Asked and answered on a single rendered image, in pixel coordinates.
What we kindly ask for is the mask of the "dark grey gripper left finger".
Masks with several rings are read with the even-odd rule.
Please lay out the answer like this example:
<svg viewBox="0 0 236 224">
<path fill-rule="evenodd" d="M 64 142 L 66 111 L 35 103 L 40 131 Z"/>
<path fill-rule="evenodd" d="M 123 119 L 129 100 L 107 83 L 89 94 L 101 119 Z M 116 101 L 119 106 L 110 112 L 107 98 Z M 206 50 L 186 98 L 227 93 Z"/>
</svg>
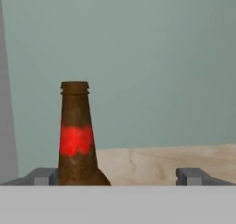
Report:
<svg viewBox="0 0 236 224">
<path fill-rule="evenodd" d="M 24 177 L 4 183 L 4 185 L 58 185 L 57 168 L 37 168 Z"/>
</svg>

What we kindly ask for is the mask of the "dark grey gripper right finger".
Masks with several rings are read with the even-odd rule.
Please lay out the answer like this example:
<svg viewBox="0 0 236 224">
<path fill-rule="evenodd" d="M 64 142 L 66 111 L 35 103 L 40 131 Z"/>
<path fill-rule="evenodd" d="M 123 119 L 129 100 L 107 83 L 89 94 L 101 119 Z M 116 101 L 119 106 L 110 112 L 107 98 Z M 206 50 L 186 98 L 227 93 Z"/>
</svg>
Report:
<svg viewBox="0 0 236 224">
<path fill-rule="evenodd" d="M 232 183 L 212 177 L 200 168 L 177 168 L 177 185 L 232 185 Z"/>
</svg>

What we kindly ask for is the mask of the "grey fridge side panel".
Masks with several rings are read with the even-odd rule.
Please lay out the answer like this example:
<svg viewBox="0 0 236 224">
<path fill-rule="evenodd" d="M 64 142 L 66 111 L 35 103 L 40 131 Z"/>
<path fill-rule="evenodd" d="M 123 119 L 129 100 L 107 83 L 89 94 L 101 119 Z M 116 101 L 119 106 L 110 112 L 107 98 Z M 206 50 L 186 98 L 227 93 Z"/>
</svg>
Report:
<svg viewBox="0 0 236 224">
<path fill-rule="evenodd" d="M 0 183 L 18 177 L 18 153 L 15 139 L 6 36 L 2 0 L 0 0 Z"/>
</svg>

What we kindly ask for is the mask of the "brown beer bottle red label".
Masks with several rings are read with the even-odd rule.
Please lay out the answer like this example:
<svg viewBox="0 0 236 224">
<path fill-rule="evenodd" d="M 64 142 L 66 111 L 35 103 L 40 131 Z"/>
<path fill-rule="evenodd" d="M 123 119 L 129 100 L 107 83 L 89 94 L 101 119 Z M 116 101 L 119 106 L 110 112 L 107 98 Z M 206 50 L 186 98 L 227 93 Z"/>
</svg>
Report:
<svg viewBox="0 0 236 224">
<path fill-rule="evenodd" d="M 67 81 L 61 84 L 61 90 L 59 184 L 111 185 L 98 167 L 89 108 L 89 83 Z"/>
</svg>

